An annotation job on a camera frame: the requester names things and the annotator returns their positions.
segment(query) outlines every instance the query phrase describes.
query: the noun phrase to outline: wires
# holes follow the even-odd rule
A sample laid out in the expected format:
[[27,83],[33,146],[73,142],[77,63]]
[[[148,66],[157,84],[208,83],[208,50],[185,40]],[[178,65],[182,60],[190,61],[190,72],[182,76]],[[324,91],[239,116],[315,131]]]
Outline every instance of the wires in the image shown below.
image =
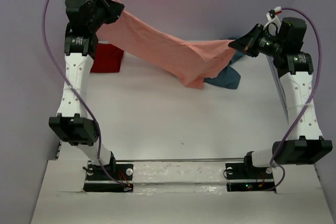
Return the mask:
[[226,173],[226,175],[232,175],[232,174],[233,174],[233,172],[232,172],[232,168],[229,167],[229,168],[226,168],[226,169],[223,171],[223,176],[224,176],[224,178],[228,179],[228,178],[225,176],[225,173]]
[[128,185],[129,187],[131,187],[131,185],[130,185],[130,183],[128,182],[128,180],[127,180],[126,176],[124,175],[124,173],[122,173],[122,171],[119,171],[119,173],[120,173],[121,176],[125,179],[127,185]]
[[265,26],[265,28],[266,28],[266,32],[270,35],[270,33],[269,33],[269,25],[270,24],[272,24],[272,25],[274,25],[275,26],[275,35],[277,36],[278,35],[278,25],[277,24],[275,24],[274,22],[271,22],[271,23],[269,23],[269,24],[267,24],[266,26]]
[[[292,8],[292,7],[285,7],[285,8],[282,8],[282,10],[291,10],[293,12],[296,12],[296,13],[299,13],[300,15],[302,15],[304,18],[306,18],[306,20],[310,23],[313,31],[314,31],[314,34],[315,34],[315,37],[316,37],[316,40],[317,40],[317,47],[318,47],[318,66],[317,66],[317,74],[316,74],[316,80],[315,80],[315,84],[314,84],[314,87],[313,89],[311,90],[311,93],[310,93],[310,96],[308,97],[307,101],[306,101],[306,105],[303,106],[301,112],[299,113],[299,115],[296,117],[296,119],[294,120],[294,122],[292,123],[292,125],[289,127],[288,131],[285,133],[285,135],[283,136],[280,144],[278,145],[277,149],[275,150],[270,162],[269,162],[269,165],[272,167],[273,166],[273,161],[274,159],[278,156],[278,154],[281,152],[281,150],[283,149],[283,145],[285,144],[285,141],[287,139],[287,137],[289,136],[289,134],[292,132],[292,130],[295,128],[295,126],[298,124],[299,120],[301,119],[301,117],[303,116],[303,114],[305,113],[307,107],[308,107],[308,104],[313,100],[313,97],[316,93],[316,90],[317,90],[317,87],[319,85],[319,82],[320,82],[320,75],[321,75],[321,64],[322,64],[322,48],[321,48],[321,40],[320,40],[320,36],[319,36],[319,33],[317,32],[317,28],[315,26],[315,24],[313,23],[313,21],[305,14],[303,13],[302,11],[298,10],[298,9],[295,9],[295,8]],[[282,174],[282,178],[280,179],[279,183],[276,184],[274,187],[272,188],[269,188],[267,189],[267,191],[271,191],[271,190],[274,190],[275,188],[277,188],[283,181],[283,179],[285,178],[285,169],[281,166],[281,165],[278,165],[277,167],[280,167],[283,171],[283,174]]]
[[257,175],[257,179],[256,179],[256,181],[253,183],[253,185],[248,186],[247,189],[250,189],[250,191],[252,191],[252,188],[256,185],[256,183],[258,182],[258,179],[259,179],[259,175]]
[[261,184],[258,187],[262,187],[264,185],[264,183],[265,183],[265,176],[264,176],[264,174],[262,172],[261,172],[261,175],[263,177],[263,181],[261,182]]
[[46,14],[47,14],[47,8],[48,8],[48,4],[49,4],[50,0],[46,0],[44,8],[43,8],[43,14],[42,14],[42,36],[43,36],[43,42],[44,45],[46,47],[46,50],[48,52],[48,55],[50,57],[50,59],[52,60],[52,62],[54,63],[55,67],[57,68],[58,72],[60,73],[60,75],[62,76],[62,78],[64,79],[64,82],[71,87],[72,92],[75,94],[75,96],[78,98],[78,100],[80,101],[80,103],[83,105],[83,107],[87,110],[87,112],[89,113],[89,115],[92,117],[96,127],[97,127],[97,132],[98,132],[98,153],[97,153],[97,160],[102,168],[102,170],[104,171],[104,173],[106,174],[106,176],[118,183],[118,184],[122,184],[122,182],[112,178],[112,176],[107,172],[107,170],[105,169],[103,163],[100,160],[100,150],[101,150],[101,132],[100,132],[100,127],[98,124],[98,121],[96,119],[96,117],[94,116],[94,114],[92,113],[92,111],[89,109],[89,107],[87,106],[87,104],[85,103],[85,101],[83,100],[83,98],[79,95],[79,93],[77,92],[76,89],[73,88],[73,86],[71,85],[70,81],[68,80],[68,78],[66,77],[66,74],[64,73],[64,71],[61,69],[60,65],[57,63],[56,58],[54,57],[53,53],[50,50],[48,41],[47,41],[47,36],[46,36]]
[[125,184],[124,184],[124,182],[122,181],[122,178],[121,178],[120,173],[118,173],[118,177],[119,177],[119,180],[121,181],[122,188],[125,190]]

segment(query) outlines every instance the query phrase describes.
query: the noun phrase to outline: red container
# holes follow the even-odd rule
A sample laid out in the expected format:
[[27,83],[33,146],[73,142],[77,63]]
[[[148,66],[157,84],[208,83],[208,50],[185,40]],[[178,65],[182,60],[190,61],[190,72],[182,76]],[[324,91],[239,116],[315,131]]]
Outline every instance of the red container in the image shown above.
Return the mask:
[[91,73],[118,73],[124,51],[112,44],[98,44]]

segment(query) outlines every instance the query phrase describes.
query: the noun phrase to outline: blue cloth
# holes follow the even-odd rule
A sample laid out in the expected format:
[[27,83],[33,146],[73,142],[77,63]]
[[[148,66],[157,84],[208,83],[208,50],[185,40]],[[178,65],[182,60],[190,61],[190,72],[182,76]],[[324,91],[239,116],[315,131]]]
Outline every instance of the blue cloth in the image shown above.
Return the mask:
[[236,51],[229,64],[219,72],[216,78],[204,78],[204,82],[221,88],[237,89],[240,82],[240,74],[230,65],[237,62],[243,56],[243,53]]

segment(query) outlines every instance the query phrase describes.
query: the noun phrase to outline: white table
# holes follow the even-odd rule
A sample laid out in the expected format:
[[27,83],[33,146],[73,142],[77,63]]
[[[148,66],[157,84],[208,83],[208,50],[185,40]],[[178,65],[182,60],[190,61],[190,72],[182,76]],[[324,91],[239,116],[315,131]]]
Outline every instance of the white table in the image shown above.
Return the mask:
[[[120,73],[92,74],[87,101],[103,143],[131,160],[235,158],[270,148],[288,126],[268,62],[246,57],[234,68],[242,76],[237,90],[188,89],[129,55]],[[276,194],[228,193],[225,162],[135,162],[134,192],[113,194],[82,192],[86,164],[63,143],[59,160],[48,163],[32,224],[333,223],[313,166],[286,166]],[[169,183],[148,186],[146,179]]]
[[[233,158],[271,148],[287,130],[265,56],[233,67],[237,90],[185,88],[172,74],[125,55],[119,73],[92,74],[87,102],[117,159]],[[63,143],[59,159],[86,159]]]

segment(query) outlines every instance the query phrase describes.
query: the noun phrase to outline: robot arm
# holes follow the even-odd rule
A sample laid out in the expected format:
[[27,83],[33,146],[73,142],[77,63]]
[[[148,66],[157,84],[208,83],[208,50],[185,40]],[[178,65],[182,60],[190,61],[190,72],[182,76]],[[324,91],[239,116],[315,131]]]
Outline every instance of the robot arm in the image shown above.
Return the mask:
[[74,94],[75,89],[86,100],[89,73],[94,62],[98,38],[97,30],[103,24],[115,22],[124,5],[111,0],[66,0],[69,23],[65,34],[66,77],[71,86],[64,84],[57,115],[49,118],[49,126],[64,142],[82,150],[93,165],[99,161],[111,174],[116,160],[112,152],[101,144],[99,150],[97,125],[88,118],[87,111]]
[[[311,56],[301,51],[306,23],[298,18],[284,18],[277,14],[281,8],[270,10],[265,26],[257,24],[248,34],[229,44],[251,57],[264,53],[273,57],[278,78],[286,96],[288,123],[292,125],[302,108],[308,105],[298,124],[287,137],[275,163],[314,164],[332,150],[332,142],[324,140],[316,119],[314,103],[306,104],[312,91],[313,65]],[[269,167],[269,162],[280,142],[272,148],[249,152],[244,158],[247,169]]]

